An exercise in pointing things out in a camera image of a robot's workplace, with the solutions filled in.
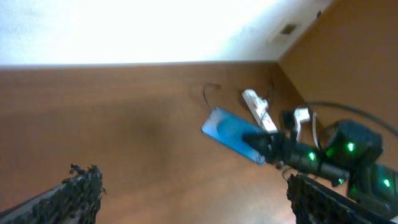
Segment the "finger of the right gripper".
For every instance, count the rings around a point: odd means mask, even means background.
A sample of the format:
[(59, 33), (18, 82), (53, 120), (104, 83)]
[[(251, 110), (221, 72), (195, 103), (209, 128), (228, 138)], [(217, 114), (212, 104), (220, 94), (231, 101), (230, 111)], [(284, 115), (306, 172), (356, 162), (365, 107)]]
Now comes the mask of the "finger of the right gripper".
[(271, 135), (267, 133), (244, 133), (242, 139), (264, 157), (268, 155), (272, 147)]

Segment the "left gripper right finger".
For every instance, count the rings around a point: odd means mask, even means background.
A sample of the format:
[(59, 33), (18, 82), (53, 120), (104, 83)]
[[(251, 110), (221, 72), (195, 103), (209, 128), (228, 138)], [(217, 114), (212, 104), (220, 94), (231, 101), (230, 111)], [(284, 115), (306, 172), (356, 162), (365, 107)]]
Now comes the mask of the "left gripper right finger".
[(377, 213), (306, 175), (290, 175), (287, 199), (298, 224), (391, 224), (397, 212)]

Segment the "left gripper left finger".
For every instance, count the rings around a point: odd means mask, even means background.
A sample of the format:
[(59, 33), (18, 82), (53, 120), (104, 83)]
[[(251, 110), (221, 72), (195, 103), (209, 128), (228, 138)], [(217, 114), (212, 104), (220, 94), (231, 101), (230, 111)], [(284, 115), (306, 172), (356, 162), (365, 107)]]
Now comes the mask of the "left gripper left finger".
[(69, 174), (54, 188), (2, 211), (1, 223), (96, 223), (106, 193), (102, 172), (96, 165), (83, 169), (71, 164)]

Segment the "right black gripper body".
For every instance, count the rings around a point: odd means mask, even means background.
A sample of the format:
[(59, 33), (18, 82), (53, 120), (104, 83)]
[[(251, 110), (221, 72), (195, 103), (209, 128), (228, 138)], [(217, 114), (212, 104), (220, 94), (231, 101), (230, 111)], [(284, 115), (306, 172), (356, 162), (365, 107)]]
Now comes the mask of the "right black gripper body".
[(295, 121), (294, 110), (282, 111), (279, 115), (278, 132), (271, 134), (266, 148), (266, 162), (281, 167), (287, 152), (291, 152), (297, 142), (299, 132)]

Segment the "blue Galaxy smartphone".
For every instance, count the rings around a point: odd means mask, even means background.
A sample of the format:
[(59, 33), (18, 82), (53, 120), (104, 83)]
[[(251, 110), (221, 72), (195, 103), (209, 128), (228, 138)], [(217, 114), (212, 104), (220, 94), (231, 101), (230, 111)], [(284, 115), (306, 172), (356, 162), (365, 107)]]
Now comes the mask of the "blue Galaxy smartphone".
[(201, 127), (204, 135), (232, 149), (259, 165), (266, 163), (265, 157), (243, 141), (244, 134), (261, 134), (265, 130), (222, 108), (215, 108)]

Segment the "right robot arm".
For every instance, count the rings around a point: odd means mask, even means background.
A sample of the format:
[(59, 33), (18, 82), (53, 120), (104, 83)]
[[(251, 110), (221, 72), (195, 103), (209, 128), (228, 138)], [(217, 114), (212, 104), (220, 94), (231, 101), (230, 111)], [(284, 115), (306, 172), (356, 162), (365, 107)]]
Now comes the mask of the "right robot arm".
[(331, 135), (325, 145), (310, 146), (283, 132), (243, 133), (243, 142), (265, 161), (288, 165), (329, 180), (332, 186), (346, 182), (347, 196), (378, 215), (397, 216), (397, 171), (376, 161), (383, 152), (382, 136), (353, 120), (340, 120), (325, 128)]

